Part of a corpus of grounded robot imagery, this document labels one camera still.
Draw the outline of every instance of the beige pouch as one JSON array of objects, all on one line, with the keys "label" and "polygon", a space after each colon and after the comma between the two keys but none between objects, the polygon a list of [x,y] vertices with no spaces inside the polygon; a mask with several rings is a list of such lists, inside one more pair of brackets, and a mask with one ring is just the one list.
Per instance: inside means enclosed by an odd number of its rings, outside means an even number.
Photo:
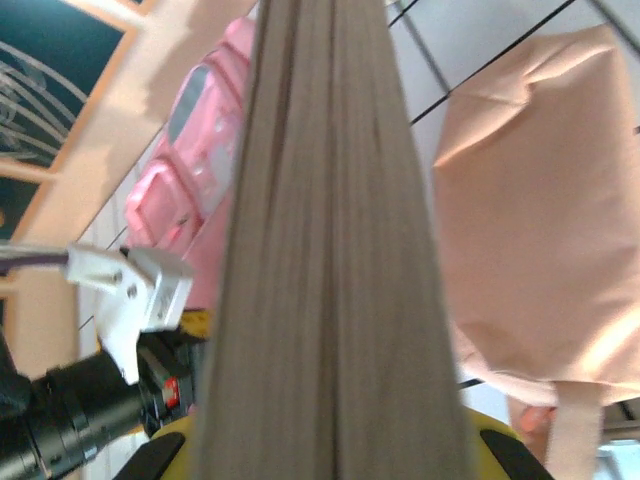
[{"label": "beige pouch", "polygon": [[607,27],[531,38],[451,95],[434,165],[459,358],[558,405],[548,468],[593,478],[601,407],[640,396],[640,155]]}]

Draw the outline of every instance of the fabric strap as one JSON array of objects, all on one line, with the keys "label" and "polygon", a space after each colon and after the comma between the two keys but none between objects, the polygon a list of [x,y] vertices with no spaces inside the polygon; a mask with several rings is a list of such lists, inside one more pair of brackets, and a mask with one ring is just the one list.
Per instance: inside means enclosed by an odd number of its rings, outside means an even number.
[{"label": "fabric strap", "polygon": [[557,382],[558,410],[551,430],[547,469],[556,480],[592,480],[602,430],[602,386]]}]

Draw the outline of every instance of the dark teal poster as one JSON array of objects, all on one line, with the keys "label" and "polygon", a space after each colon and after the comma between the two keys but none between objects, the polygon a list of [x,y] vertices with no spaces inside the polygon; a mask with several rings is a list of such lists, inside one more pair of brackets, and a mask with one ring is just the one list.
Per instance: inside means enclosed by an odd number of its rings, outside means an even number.
[{"label": "dark teal poster", "polygon": [[0,0],[0,157],[51,166],[123,35],[62,0]]},{"label": "dark teal poster", "polygon": [[0,241],[9,240],[16,231],[36,190],[37,183],[0,177]]}]

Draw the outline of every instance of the yellow object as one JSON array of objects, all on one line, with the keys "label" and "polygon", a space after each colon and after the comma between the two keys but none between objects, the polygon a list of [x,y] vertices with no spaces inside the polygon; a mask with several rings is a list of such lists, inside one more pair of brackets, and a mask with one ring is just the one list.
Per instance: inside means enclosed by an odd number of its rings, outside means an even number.
[{"label": "yellow object", "polygon": [[191,426],[193,424],[194,415],[189,415],[188,417],[181,418],[180,420],[176,420],[175,422],[170,423],[166,427],[158,430],[152,439],[156,439],[163,435],[167,435],[168,433],[178,432],[184,435],[185,441],[180,447],[180,450],[173,457],[171,463],[167,467],[167,469],[162,474],[161,480],[184,480],[187,478],[191,478],[189,475],[189,452],[191,452]]},{"label": "yellow object", "polygon": [[184,312],[180,319],[180,329],[195,338],[209,338],[212,315],[207,310]]},{"label": "yellow object", "polygon": [[[544,477],[537,474],[535,470],[542,468],[537,463],[533,455],[529,453],[526,447],[520,442],[518,435],[507,425],[496,420],[495,418],[483,415],[475,410],[468,409],[469,417],[474,428],[474,445],[475,445],[475,462],[476,471],[478,472],[478,480],[531,480],[532,478],[544,480]],[[189,442],[191,429],[193,425],[194,415],[177,420],[166,427],[159,430],[152,438],[158,438],[171,432],[179,432],[185,436],[185,443],[180,448],[178,454],[173,458],[171,464],[162,475],[162,480],[182,480],[190,478],[189,476],[189,454],[191,444]],[[520,450],[514,455],[513,449],[496,449],[495,445],[491,448],[481,436],[482,432],[496,432],[502,434],[505,438],[512,439],[513,445],[520,446]],[[518,474],[511,476],[501,462],[514,462],[517,465]]]}]

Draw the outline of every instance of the pink plastic object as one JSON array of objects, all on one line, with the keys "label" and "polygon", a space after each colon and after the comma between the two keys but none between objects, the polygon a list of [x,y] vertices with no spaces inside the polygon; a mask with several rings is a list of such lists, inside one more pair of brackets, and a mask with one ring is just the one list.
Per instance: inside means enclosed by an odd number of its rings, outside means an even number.
[{"label": "pink plastic object", "polygon": [[172,251],[195,269],[190,309],[217,300],[254,30],[252,20],[235,20],[189,72],[153,160],[127,199],[128,244]]},{"label": "pink plastic object", "polygon": [[133,187],[125,211],[130,239],[183,255],[202,225],[195,204],[171,163],[151,160]]}]

